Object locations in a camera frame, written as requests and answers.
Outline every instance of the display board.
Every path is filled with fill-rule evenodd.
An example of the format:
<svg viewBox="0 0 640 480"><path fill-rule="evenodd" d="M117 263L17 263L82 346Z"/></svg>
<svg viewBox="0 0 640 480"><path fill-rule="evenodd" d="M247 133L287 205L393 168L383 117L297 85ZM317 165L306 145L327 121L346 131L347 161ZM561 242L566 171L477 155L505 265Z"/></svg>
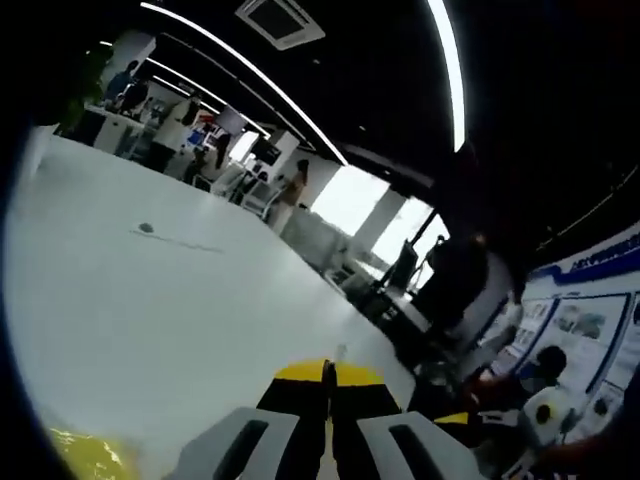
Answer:
<svg viewBox="0 0 640 480"><path fill-rule="evenodd" d="M624 399L624 389L605 381L597 389L584 410L584 416L564 439L574 443L602 431L614 417Z"/></svg>
<svg viewBox="0 0 640 480"><path fill-rule="evenodd" d="M628 294L563 298L530 357L556 345L567 355L558 379L573 393L588 392L600 372L629 302Z"/></svg>
<svg viewBox="0 0 640 480"><path fill-rule="evenodd" d="M622 405L625 388L640 362L640 294L635 294L632 306L605 379L585 408L583 418L567 434L565 443L577 442L602 431Z"/></svg>
<svg viewBox="0 0 640 480"><path fill-rule="evenodd" d="M626 388L640 362L640 293L636 293L631 318L622 335L622 342L609 367L605 380L619 388Z"/></svg>
<svg viewBox="0 0 640 480"><path fill-rule="evenodd" d="M490 371L493 375L504 375L521 363L522 358L529 353L542 333L556 305L557 301L553 298L533 299L522 302L524 312L520 328L516 333L513 344L505 347L491 363ZM504 323L504 316L507 315L507 311L508 306L505 305L480 343L496 335L496 330L501 328Z"/></svg>

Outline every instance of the sign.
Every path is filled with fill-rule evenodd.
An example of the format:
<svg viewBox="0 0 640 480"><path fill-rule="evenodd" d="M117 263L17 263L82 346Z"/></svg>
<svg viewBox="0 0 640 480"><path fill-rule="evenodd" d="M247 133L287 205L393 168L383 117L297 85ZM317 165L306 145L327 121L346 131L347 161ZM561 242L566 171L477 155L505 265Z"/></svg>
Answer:
<svg viewBox="0 0 640 480"><path fill-rule="evenodd" d="M568 272L563 272L559 265L550 265L533 272L529 280L551 275L557 285L567 285L600 280L636 270L640 270L640 233L576 260Z"/></svg>

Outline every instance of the ceiling air conditioner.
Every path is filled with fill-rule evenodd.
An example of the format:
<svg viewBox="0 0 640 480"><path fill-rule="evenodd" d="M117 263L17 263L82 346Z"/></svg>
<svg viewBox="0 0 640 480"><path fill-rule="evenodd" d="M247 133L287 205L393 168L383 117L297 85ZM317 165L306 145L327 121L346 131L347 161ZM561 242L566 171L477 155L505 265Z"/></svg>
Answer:
<svg viewBox="0 0 640 480"><path fill-rule="evenodd" d="M293 0L247 0L236 15L278 50L325 36L324 31Z"/></svg>

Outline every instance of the led light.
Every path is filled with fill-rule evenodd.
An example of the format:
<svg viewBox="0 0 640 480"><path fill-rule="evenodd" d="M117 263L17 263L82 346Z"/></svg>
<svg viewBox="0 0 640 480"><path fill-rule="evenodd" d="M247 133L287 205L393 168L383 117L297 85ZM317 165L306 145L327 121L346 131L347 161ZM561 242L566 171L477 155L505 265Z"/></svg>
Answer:
<svg viewBox="0 0 640 480"><path fill-rule="evenodd" d="M167 72L169 73L173 73L176 77L179 77L181 79L183 79L185 82L190 83L191 85L193 85L194 87L196 87L199 90L202 90L204 93L206 93L207 95L215 98L217 101L219 101L220 103L222 103L223 105L229 105L229 102L224 101L223 99L221 99L220 97L218 97L217 95L215 95L214 93L210 92L209 90L207 90L206 88L204 88L202 85L200 85L199 83L194 82L193 80L191 80L190 78L185 77L184 75L182 75L180 72L176 72L173 68L167 67L165 64L158 62L157 60L154 60L153 58L147 58L146 60L147 62L151 62L154 65L159 66L160 68L164 68Z"/></svg>
<svg viewBox="0 0 640 480"><path fill-rule="evenodd" d="M155 80L157 80L160 83L163 83L164 85L166 85L167 87L171 87L173 88L175 91L182 93L184 96L189 97L191 96L191 94L189 92L187 92L186 90L183 90L182 88L178 87L177 85L174 85L171 82L167 82L164 78L160 78L157 75L154 75L153 78ZM211 110L213 113L220 113L219 110L216 110L215 108L213 108L211 105L209 105L208 103L205 102L200 102L200 105L202 105L203 107Z"/></svg>
<svg viewBox="0 0 640 480"><path fill-rule="evenodd" d="M171 88L173 88L175 91L180 92L181 94L183 94L183 95L185 95L185 96L187 96L187 97L191 96L191 94L190 94L189 92L187 92L186 90L183 90L182 88L178 87L177 85L174 85L174 84L173 84L173 83L171 83L171 82L167 82L164 78L160 78L160 77L159 77L159 76L157 76L157 75L154 75L154 76L153 76L153 78L154 78L154 79L156 79L156 80L158 80L160 83L165 84L167 87L171 87Z"/></svg>
<svg viewBox="0 0 640 480"><path fill-rule="evenodd" d="M444 50L444 60L447 64L449 89L451 90L451 108L453 110L453 151L457 152L464 144L464 95L462 91L462 72L456 39L447 9L442 0L427 0L431 13L436 21L440 43Z"/></svg>
<svg viewBox="0 0 640 480"><path fill-rule="evenodd" d="M318 135L318 137L320 137L320 139L327 145L327 147L329 147L329 149L334 153L334 155L336 157L338 157L338 159L344 164L344 165L348 165L349 163L347 162L347 160L344 158L344 156L342 155L342 153L340 153L340 150L338 150L338 148L331 143L331 141L329 140L329 138L324 134L324 132L322 130L320 130L320 128L307 116L306 113L304 113L304 111L302 111L302 109L296 105L296 103L291 100L291 98L289 98L289 96L284 93L284 91L278 87L269 77L267 77L260 69L258 69L258 67L256 67L253 63L251 63L247 58L245 58L242 54L240 54L238 51L236 51L234 48L232 48L230 45L228 45L227 43L225 43L223 40L221 40L220 38L216 37L213 33L209 32L208 30L205 30L204 28L202 28L200 25L192 22L191 20L187 20L186 18L173 13L170 10L167 10L165 8L162 7L158 7L156 5L152 5L150 3L147 2L141 2L140 6L142 8L146 8L148 10L152 10L154 12L158 12L162 15L165 15L169 18L173 18L174 20L179 21L180 23L194 29L195 31L197 31L198 33L204 35L205 37L207 37L209 40L212 40L213 42L215 42L216 44L218 44L220 47L222 47L223 49L225 49L228 53L230 53L231 55L233 55L237 60L239 60L245 67L247 67L249 70L251 70L255 75L258 76L258 78L260 78L264 83L266 83L269 87L271 87L271 89L273 89L274 92L276 92L298 115L300 115L300 117L307 122L307 124L309 125L309 127L311 127L311 129L316 133L316 135Z"/></svg>

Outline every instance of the chair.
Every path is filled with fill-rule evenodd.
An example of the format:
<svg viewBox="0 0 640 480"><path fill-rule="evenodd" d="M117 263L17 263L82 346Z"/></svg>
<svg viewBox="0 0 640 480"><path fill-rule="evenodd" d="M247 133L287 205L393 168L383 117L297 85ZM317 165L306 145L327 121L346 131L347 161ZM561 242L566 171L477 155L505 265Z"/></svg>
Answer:
<svg viewBox="0 0 640 480"><path fill-rule="evenodd" d="M235 188L240 184L244 173L245 170L242 166L236 163L231 163L224 169L216 180L210 180L201 174L196 174L193 176L191 185L196 188L200 188L201 190L207 190L207 188L202 187L208 186L210 193L226 198L230 196Z"/></svg>
<svg viewBox="0 0 640 480"><path fill-rule="evenodd" d="M413 277L416 264L418 263L418 254L413 246L405 241L400 251L400 256L391 269L389 276L389 286L406 291L409 287L411 277Z"/></svg>
<svg viewBox="0 0 640 480"><path fill-rule="evenodd" d="M242 198L240 206L266 220L271 205L282 193L281 188L273 188L268 183L256 179L256 183Z"/></svg>

